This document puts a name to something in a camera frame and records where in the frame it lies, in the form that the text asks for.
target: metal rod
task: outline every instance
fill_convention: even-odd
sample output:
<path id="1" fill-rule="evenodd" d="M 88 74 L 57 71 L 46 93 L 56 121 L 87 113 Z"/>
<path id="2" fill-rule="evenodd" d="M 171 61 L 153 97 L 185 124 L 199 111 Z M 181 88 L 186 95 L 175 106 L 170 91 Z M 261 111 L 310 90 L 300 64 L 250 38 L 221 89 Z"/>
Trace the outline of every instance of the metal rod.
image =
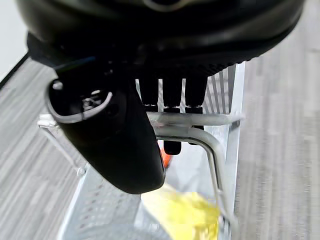
<path id="1" fill-rule="evenodd" d="M 43 134 L 49 139 L 49 141 L 63 154 L 67 161 L 71 164 L 73 170 L 78 174 L 81 167 L 76 163 L 75 159 L 67 152 L 67 150 L 60 144 L 56 137 L 50 132 L 48 128 L 41 127 Z"/>
<path id="2" fill-rule="evenodd" d="M 148 118 L 153 126 L 161 125 L 185 125 L 185 126 L 222 126 L 231 125 L 244 119 L 243 114 L 192 114 L 192 113 L 170 113 L 170 112 L 147 112 Z"/>
<path id="3" fill-rule="evenodd" d="M 154 132 L 159 140 L 189 142 L 203 147 L 207 153 L 213 190 L 217 204 L 222 203 L 221 213 L 230 223 L 234 235 L 238 232 L 238 221 L 232 208 L 229 206 L 229 193 L 224 176 L 224 151 L 219 141 L 210 133 L 197 128 L 178 126 L 154 127 Z"/>

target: small screw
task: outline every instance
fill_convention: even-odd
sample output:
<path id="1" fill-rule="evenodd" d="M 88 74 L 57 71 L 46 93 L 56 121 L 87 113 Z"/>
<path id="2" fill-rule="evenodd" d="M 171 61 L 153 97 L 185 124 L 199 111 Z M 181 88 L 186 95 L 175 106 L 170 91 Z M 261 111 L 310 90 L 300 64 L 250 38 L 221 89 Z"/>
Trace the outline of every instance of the small screw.
<path id="1" fill-rule="evenodd" d="M 52 85 L 52 88 L 53 88 L 54 90 L 62 90 L 62 89 L 64 89 L 64 85 L 63 85 L 63 83 L 60 82 L 60 81 L 55 81 L 55 82 L 53 83 L 53 85 Z"/>
<path id="2" fill-rule="evenodd" d="M 85 173 L 86 173 L 86 170 L 84 168 L 80 167 L 80 168 L 78 168 L 78 171 L 76 172 L 76 175 L 78 177 L 82 177 L 83 175 L 85 175 Z"/>

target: gray carpet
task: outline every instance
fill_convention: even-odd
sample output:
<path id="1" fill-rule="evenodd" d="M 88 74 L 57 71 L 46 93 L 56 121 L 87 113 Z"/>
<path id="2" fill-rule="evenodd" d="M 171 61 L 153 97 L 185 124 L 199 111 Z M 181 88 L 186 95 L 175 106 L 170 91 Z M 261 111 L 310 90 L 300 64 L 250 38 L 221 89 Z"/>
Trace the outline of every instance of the gray carpet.
<path id="1" fill-rule="evenodd" d="M 320 238 L 320 1 L 246 64 L 236 212 L 244 240 Z"/>
<path id="2" fill-rule="evenodd" d="M 243 240 L 320 239 L 320 1 L 246 65 L 236 214 Z M 0 239 L 54 240 L 77 184 L 38 131 L 54 77 L 28 60 L 0 91 Z"/>

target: yellow object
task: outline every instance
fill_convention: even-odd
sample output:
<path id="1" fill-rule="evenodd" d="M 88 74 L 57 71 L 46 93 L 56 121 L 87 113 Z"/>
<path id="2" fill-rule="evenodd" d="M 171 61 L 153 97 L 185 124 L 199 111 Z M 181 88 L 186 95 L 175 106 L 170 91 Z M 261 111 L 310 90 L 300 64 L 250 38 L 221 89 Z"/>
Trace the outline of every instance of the yellow object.
<path id="1" fill-rule="evenodd" d="M 219 209 L 196 192 L 165 184 L 141 195 L 143 205 L 173 240 L 217 240 Z"/>

